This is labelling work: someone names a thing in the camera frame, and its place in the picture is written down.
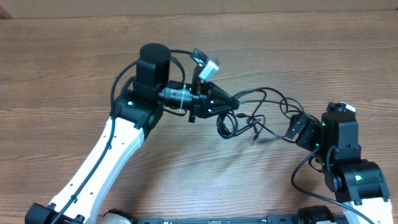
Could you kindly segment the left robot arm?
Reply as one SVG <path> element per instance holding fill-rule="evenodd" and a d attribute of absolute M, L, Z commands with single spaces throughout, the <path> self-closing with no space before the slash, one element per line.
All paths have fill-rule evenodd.
<path fill-rule="evenodd" d="M 172 81 L 170 64 L 179 65 L 172 50 L 158 43 L 141 47 L 130 66 L 135 76 L 111 96 L 111 111 L 103 133 L 69 183 L 48 205 L 34 203 L 25 223 L 95 223 L 100 208 L 129 158 L 143 145 L 161 119 L 164 109 L 179 109 L 196 118 L 223 117 L 239 107 L 239 101 L 211 82 L 218 60 L 195 49 L 191 83 Z"/>

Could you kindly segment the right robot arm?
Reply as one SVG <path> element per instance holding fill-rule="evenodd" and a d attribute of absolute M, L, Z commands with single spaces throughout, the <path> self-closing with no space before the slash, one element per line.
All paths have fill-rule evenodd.
<path fill-rule="evenodd" d="M 348 223 L 392 223 L 390 192 L 381 168 L 361 157 L 356 112 L 327 109 L 320 121 L 308 114 L 290 119 L 286 136 L 310 152 L 304 163 L 315 159 L 325 184 L 335 198 L 330 199 L 298 185 L 294 188 L 320 200 L 340 206 Z"/>

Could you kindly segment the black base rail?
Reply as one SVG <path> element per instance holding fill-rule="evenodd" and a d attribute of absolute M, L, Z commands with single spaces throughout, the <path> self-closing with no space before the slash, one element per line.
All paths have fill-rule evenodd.
<path fill-rule="evenodd" d="M 298 223 L 297 215 L 268 215 L 254 218 L 138 218 L 136 224 L 294 224 Z"/>

